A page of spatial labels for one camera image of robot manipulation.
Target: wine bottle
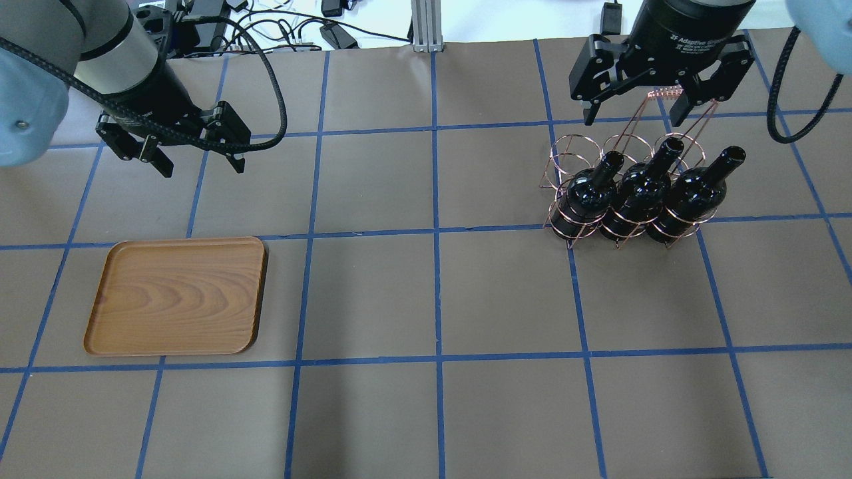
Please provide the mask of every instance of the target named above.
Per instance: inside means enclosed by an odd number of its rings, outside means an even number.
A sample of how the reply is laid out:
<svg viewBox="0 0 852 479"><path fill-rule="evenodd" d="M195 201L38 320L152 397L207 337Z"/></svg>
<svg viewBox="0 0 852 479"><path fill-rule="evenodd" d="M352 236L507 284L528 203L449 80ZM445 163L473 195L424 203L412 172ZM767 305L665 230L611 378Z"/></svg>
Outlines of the wine bottle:
<svg viewBox="0 0 852 479"><path fill-rule="evenodd" d="M669 169L683 154L683 141L669 137L647 163L631 166L621 178L601 234L612 241L638 236L645 223L654 219L671 190Z"/></svg>
<svg viewBox="0 0 852 479"><path fill-rule="evenodd" d="M557 236L575 240L594 231L595 226L588 223L600 219L609 207L616 191L613 176L624 163L624 155L608 152L597 167L581 170L568 182L565 193L550 213L550 224Z"/></svg>
<svg viewBox="0 0 852 479"><path fill-rule="evenodd" d="M727 147L710 166L684 172L665 198L665 208L648 228L648 236L660 243L671 243L725 199L725 178L746 161L746 151Z"/></svg>

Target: wooden tray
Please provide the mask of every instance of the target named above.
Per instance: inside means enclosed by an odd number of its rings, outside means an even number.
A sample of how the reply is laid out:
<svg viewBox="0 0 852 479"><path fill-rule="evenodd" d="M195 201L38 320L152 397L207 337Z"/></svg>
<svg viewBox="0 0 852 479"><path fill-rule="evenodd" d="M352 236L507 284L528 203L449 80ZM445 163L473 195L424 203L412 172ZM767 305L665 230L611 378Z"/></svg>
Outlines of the wooden tray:
<svg viewBox="0 0 852 479"><path fill-rule="evenodd" d="M259 239L125 241L106 259L87 353L221 355L254 342L266 274Z"/></svg>

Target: brown wooden tray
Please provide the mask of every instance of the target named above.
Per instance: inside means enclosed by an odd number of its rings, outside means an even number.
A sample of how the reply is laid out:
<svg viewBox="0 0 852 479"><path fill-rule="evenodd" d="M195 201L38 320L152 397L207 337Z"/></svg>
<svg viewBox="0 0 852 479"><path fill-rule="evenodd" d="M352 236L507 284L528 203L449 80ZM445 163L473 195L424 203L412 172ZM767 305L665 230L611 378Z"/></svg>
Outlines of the brown wooden tray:
<svg viewBox="0 0 852 479"><path fill-rule="evenodd" d="M258 238L125 241L106 259L89 354L220 355L254 342L266 274Z"/></svg>

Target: white floor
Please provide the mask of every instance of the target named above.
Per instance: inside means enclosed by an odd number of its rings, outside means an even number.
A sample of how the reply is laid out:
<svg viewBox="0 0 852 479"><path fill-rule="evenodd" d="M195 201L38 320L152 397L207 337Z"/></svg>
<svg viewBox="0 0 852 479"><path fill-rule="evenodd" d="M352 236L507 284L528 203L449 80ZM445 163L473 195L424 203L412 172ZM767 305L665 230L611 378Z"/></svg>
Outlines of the white floor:
<svg viewBox="0 0 852 479"><path fill-rule="evenodd" d="M264 5L272 8L280 0L255 0L259 9ZM622 0L624 18L622 32L629 33L642 0ZM305 14L322 15L321 0L292 0L282 10ZM442 29L446 42L499 42L507 40L529 40L533 38L586 37L598 32L603 0L522 0L495 2L493 0L444 0L440 4ZM269 18L291 18L269 15ZM404 37L412 17L409 0L360 0L351 11L346 11L340 20L365 30ZM742 23L743 28L776 28L792 26L786 12L784 0L760 0L751 9ZM274 27L267 24L270 34ZM314 23L304 29L303 40L317 43L324 49L330 48L319 34L319 25ZM399 42L375 38L349 30L361 48L376 48L397 45Z"/></svg>

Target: grid pattern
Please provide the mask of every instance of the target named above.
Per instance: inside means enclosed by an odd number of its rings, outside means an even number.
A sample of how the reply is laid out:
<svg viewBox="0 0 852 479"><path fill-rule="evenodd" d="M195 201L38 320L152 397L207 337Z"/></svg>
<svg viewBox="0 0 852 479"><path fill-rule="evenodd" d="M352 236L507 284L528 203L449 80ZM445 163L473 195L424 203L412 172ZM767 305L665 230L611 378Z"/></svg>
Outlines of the grid pattern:
<svg viewBox="0 0 852 479"><path fill-rule="evenodd" d="M521 48L523 45L530 46L529 43L518 43L513 48ZM604 412L599 409L600 401L602 400L600 394L600 386L596 384L596 372L595 370L600 367L603 370L607 369L606 362L597 363L595 360L607 358L607 360L612 358L642 358L642 357L652 357L652 358L677 358L677 357L688 357L688 356L720 356L726 357L729 361L730 367L733 370L733 375L736 382L736 395L739 396L739 400L742 407L742 413L745 415L745 422L747 425L747 434L751 441L751 445L753 447L753 457L757 463L757 472L761 477L770 477L770 473L772 472L768 467L767 460L764 457L763 448L762 448L762 436L760 428L757 427L754 415L752 414L752 408L749 402L749 384L744 380L744 374L740 369L740 363L742 362L743 356L753 355L753 354L781 354L781 353L789 353L789 352L804 352L804 351L833 351L833 350L850 350L852 349L852 342L822 342L822 343L786 343L786 344L773 344L773 343L757 343L757 344L737 344L734 343L732 339L732 334L730 332L730 327L728 325L728 318L726 317L726 309L725 302L722 300L722 295L720 294L720 288L717 284L717 277L714 274L712 257L708 248L708 241L705 240L706 234L699 233L697 235L697 243L700 251L701 261L703 263L703 267L706 271L706 276L710 285L710 294L712 297L712 302L715 305L716 313L718 317L718 323L721 327L723 343L717 346L708 346L708 347L696 347L696 348L627 348L627 349L594 349L590 347L590 340L587 338L587 325L585 321L585 311L584 310L584 294L581 286L581 278L585 276L585 272L581 274L582 266L579 265L582 259L582 255L584 251L582 249L574 250L566 250L565 255L567 257L567 271L566 278L570 280L570 291L573 293L573 308L574 313L576 314L576 329L579 337L579 348L578 349L565 349L565 350L543 350L537 352L504 352L504 353L481 353L481 354L445 354L444 352L444 342L443 342L443 332L446 330L447 324L444 323L444 318L442 317L442 283L441 283L441 273L442 273L442 250L441 250L441 241L446 241L447 238L451 238L454 234L492 234L497 232L522 232L527 230L535 230L541 228L541 225L538 223L525 223L525 224L496 224L496 225L486 225L486 226L441 226L441 216L440 216L440 189L439 189L439 181L443 181L444 177L439 172L439 135L442 131L448 130L489 130L489 129L513 129L520 127L545 127L548 132L548 137L541 138L541 142L545 143L546 141L550 141L551 143L557 137L557 129L561 125L580 125L582 124L582 120L578 118L555 118L553 109L551 107L551 98L553 95L561 95L562 89L555 89L553 85L548 85L548 78L545 74L545 65L543 62L543 53L541 44L539 41L532 42L532 48L527 51L529 55L526 58L527 61L530 62L531 65L535 65L537 67L537 71L530 72L532 75L536 75L541 85L541 95L542 100L544 102L544 110L546 113L546 119L543 120L534 120L534 121L521 121L521 122L503 122L503 123L473 123L473 124L441 124L439 122L439 89L447 88L448 85L440 84L439 81L439 72L438 72L438 58L433 53L429 58L429 85L430 85L430 102L431 102L431 124L415 126L415 127L388 127L388 128L376 128L369 130L325 130L325 115L326 115L326 98L327 98L327 90L329 83L329 71L330 64L333 64L333 61L337 59L336 55L330 55L328 52L325 52L324 55L324 63L322 66L322 86L320 89L320 102L319 102L319 122L316 127L316 131L311 132L297 132L289 134L289 137L310 137L315 138L316 141L316 150L314 156L314 167L313 167L313 185L312 185L312 194L310 201L310 213L309 213L309 224L308 229L305 234L284 234L284 235L261 235L260 238L269 242L277 242L280 240L300 240L304 241L306 244L305 247L305 255L304 255L304 274L302 279L302 294L301 294L301 306L298 316L298 327L296 333L296 347L295 347L295 356L293 359L288 360L274 360L274 361L240 361L238 356L235 356L235 361L213 361L213 362L192 362L192 361L167 361L165 356L160 357L158 361L139 361L139 362L120 362L115 364L93 364L93 365L38 365L36 362L36 356L39 351L39 346L43 340L45 328L48 324L48 318L50 316L51 308L54 304L55 298L57 296L57 290L59 289L60 279L63 275L64 270L66 269L66 263L68 261L69 254L75 250L82 249L106 249L111 247L114 242L105 241L105 242L79 242L76 241L78 227L81 223L81 217L83 217L83 213L86 207L87 199L89 197L89 193L92 189L93 181L95 179L95 173L99 169L99 165L101 164L101 157L104 153L104 146L102 144L96 143L84 143L84 144L70 144L70 145L61 145L54 146L55 150L64 150L64 149L80 149L80 148L94 148L95 150L95 158L91 164L89 175L87 182L85 183L85 188L82 191L82 196L80 198L78 208L76 211L76 215L73 219L73 224L71 227L71 231L67 236L67 241L65 243L47 243L47 244L12 244L12 245L0 245L0 252L3 251L37 251L37 250L49 250L49 251L61 251L62 256L59 262L59 267L56 270L55 278L53 280L52 286L49 289L49 295L47 302L44 306L41 322L39 323L36 336L32 342L32 348L29 353L28 361L25 366L12 366L12 367L0 367L0 378L4 381L7 378L20 378L20 382L18 383L16 394L14 396L14 401L10 408L9 418L6 422L5 429L3 431L3 439L0 442L0 458L3 457L4 453L7 451L7 446L10 442L10 437L14 439L14 431L16 431L16 419L20 415L21 410L26 406L27 398L29 397L29 390L31 386L28 384L33 381L34 378L39 378L43 374L50 373L84 373L84 372L92 372L97 374L108 374L110 372L140 372L147 371L153 374L153 386L151 388L150 401L147 409L147 416L144 422L144 431L142 432L140 440L140 452L138 455L137 466L135 470L135 477L141 478L143 477L143 473L146 471L147 464L146 458L147 453L150 449L150 444L152 440L153 434L153 423L154 419L158 414L158 404L161 402L161 391L162 391L162 383L163 377L166 372L173 371L198 371L198 370L240 370L240 369L269 369L269 368L287 368L292 370L292 381L291 381L291 395L290 395L290 408L289 408L289 418L288 418L288 434L286 439L285 450L281 451L284 455L284 477L299 477L298 473L294 471L294 458L298 457L298 441L299 435L302 433L299 427L299 418L301 417L299 411L305 408L300 401L300 398L307 394L304 391L304 388L307 387L304 384L304 380L306 378L306 374L312 371L313 368L319 366L368 366L368 365L401 365L401 364L420 364L426 365L429 367L433 367L435 370L435 385L434 385L434 407L435 407L435 448L436 448L436 456L437 456L437 464L435 465L435 472L438 477L441 479L454 476L452 471L450 470L448 474L448 466L447 466L447 458L452 457L452 451L448 451L447 441L446 441L446 431L447 428L451 427L446 422L446 418L451 417L448 416L449 412L446 411L446 391L445 391L445 377L452 371L454 374L458 374L457 366L463 365L464 363L473 362L482 362L482 361L531 361L531 360L580 360L582 361L582 373L581 377L584 377L585 381L585 393L588 396L588 408L589 408L589 417L590 417L590 431L593 436L594 442L594 450L596 453L596 467L597 472L600 477L608 477L608 476L625 476L623 469L619 469L617 472L612 471L612 467L610 468L610 472L607 473L607 460L611 460L607 455L607 441L605 441L604 434L602 433L602 428L605 428L606 417L603 415ZM767 72L764 69L764 65L760 60L757 62L757 70L760 73L761 78L766 86L769 85ZM218 93L216 95L216 99L222 97L222 91L225 88L226 76L229 71L229 61L225 59L222 62L222 69L219 76L218 82ZM650 121L661 121L665 125L666 131L671 131L671 126L669 124L669 120L667 118L666 111L662 105L662 102L659 104L660 111L659 116L648 116L645 119ZM780 121L782 126L787 134L790 133L787 122L793 120L799 120L800 117L811 115L813 111L810 110L784 110L780 113ZM831 122L833 120L832 117L843 117L843 120L848 121L849 115L852 114L852 108L840 107L834 108L831 110L830 115L826 118L826 122ZM761 117L764 117L764 113L761 112L736 112L736 113L719 113L717 115L719 118L741 118L741 117L756 117L756 121L763 121ZM613 117L613 118L599 118L597 121L600 124L608 124L608 123L623 123L627 121L628 116L624 117ZM321 159L323 158L323 144L324 139L331 136L342 136L342 135L368 135L368 134L379 134L379 133L388 133L388 134L396 134L396 133L406 133L406 132L428 132L431 139L431 160L432 160L432 168L431 168L431 193L432 193L432 227L431 228L412 228L412 229L373 229L367 231L339 231L339 232L331 232L331 233L321 233L316 231L317 227L317 210L319 193L320 193L320 172L321 168ZM263 138L269 137L268 135L256 135L255 138ZM799 151L799 148L794 144L790 146L792 151L792 155L795 157L797 161L797 166L800 168L802 179L810 191L813 201L816 203L817 211L816 213L809 214L796 214L796 215L785 215L785 214L773 214L773 215L765 215L765 216L725 216L718 217L712 220L711 224L716 223L756 223L756 222L821 222L825 224L829 236L831 238L832 246L836 252L836 261L839 261L843 267L843 271L846 275L846 280L852 284L852 268L849 266L849 261L845 256L843 246L841 244L841 240L838 237L837 232L834 228L834 223L832 220L838 220L843 218L852 218L852 211L829 211L824 206L823 202L820 199L820 195L817 192L817 188L814 182L811 179L809 174L809 170L806 167L805 161L803 160L803 155ZM195 219L199 209L199 201L202 197L202 190L205 181L205 173L208 170L208 153L204 154L204 157L201 159L198 180L196 183L196 188L194 190L194 196L192 200L191 210L189 212L189 220L186 228L186 237L193 236L193 229L195 227ZM528 188L535 188L534 184L530 184L527 186ZM308 327L308 304L310 298L310 286L312 285L311 276L312 276L312 266L314 266L314 252L316 251L316 243L319 240L329 240L329 239L341 239L341 238L361 238L361 237L379 237L379 236L411 236L411 235L422 235L422 236L431 236L432 238L432 253L434 256L434 289L435 289L435 298L434 298L434 330L435 330L435 349L434 353L425 354L425 355L384 355L378 357L336 357L336 358L319 358L319 359L309 359L305 355L306 349L306 328ZM458 386L458 376L453 376L453 384L454 387ZM3 467L0 466L0 475L3 474Z"/></svg>

